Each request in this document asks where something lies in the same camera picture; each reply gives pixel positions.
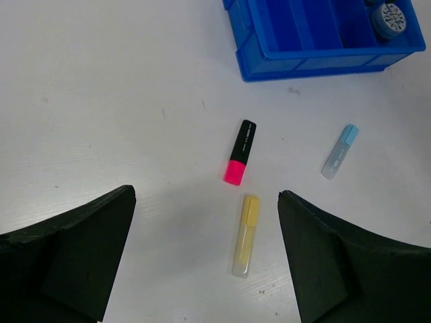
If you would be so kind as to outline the pink highlighter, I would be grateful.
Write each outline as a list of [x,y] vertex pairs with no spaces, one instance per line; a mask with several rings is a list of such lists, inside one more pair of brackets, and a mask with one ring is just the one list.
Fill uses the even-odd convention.
[[240,186],[253,145],[257,125],[243,120],[224,174],[224,182]]

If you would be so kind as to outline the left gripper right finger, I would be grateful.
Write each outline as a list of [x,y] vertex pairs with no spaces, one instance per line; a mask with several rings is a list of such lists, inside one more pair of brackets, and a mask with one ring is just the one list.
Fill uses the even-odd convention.
[[301,321],[430,321],[429,248],[362,229],[289,190],[277,208]]

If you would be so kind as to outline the yellow highlighter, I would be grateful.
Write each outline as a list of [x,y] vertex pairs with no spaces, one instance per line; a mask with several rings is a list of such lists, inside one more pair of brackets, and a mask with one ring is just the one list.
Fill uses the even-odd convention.
[[260,200],[257,196],[246,195],[244,197],[232,266],[232,274],[235,277],[248,277],[259,209]]

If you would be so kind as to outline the light blue highlighter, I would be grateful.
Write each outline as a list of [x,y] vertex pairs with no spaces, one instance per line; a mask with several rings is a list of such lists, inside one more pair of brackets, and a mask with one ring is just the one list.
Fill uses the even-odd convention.
[[358,127],[353,124],[348,124],[344,128],[321,170],[324,178],[332,180],[335,177],[358,133]]

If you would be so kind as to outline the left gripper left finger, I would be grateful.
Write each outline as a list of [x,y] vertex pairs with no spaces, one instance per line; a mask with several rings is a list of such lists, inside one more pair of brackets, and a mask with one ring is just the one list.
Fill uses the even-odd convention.
[[2,322],[101,322],[136,205],[120,186],[1,234]]

